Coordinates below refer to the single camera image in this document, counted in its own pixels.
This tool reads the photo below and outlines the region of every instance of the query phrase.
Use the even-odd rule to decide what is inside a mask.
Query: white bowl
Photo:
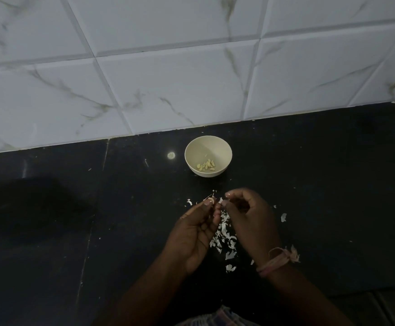
[[[215,177],[222,174],[232,160],[232,149],[229,144],[216,136],[201,136],[192,140],[184,152],[185,162],[192,172],[202,177]],[[197,169],[198,164],[205,163],[208,159],[213,160],[216,170]]]

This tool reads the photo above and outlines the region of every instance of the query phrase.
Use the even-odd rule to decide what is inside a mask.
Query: clothing
[[[219,310],[208,315],[187,319],[176,326],[259,326],[251,321],[241,318],[230,308],[221,306]]]

